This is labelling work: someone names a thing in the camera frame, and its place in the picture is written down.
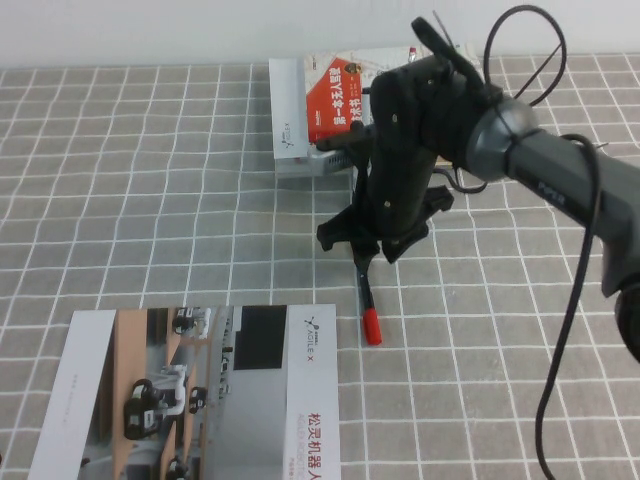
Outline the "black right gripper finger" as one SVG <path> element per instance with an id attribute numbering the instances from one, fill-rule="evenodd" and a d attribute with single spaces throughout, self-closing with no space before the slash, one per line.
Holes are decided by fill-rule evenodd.
<path id="1" fill-rule="evenodd" d="M 336 243 L 348 242 L 357 249 L 379 251 L 379 236 L 375 226 L 372 203 L 365 199 L 352 203 L 330 220 L 318 226 L 316 237 L 324 251 Z"/>
<path id="2" fill-rule="evenodd" d="M 420 202 L 383 209 L 382 252 L 393 264 L 414 244 L 429 235 L 428 220 L 453 205 L 453 195 L 445 186 L 426 189 Z"/>

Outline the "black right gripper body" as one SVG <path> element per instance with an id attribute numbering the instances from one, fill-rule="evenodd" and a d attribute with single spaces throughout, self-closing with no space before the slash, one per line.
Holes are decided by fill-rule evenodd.
<path id="1" fill-rule="evenodd" d="M 459 72 L 434 56 L 375 78 L 370 105 L 376 137 L 366 199 L 380 242 L 383 209 L 420 202 L 436 160 L 461 160 L 471 130 L 499 96 L 469 63 Z"/>

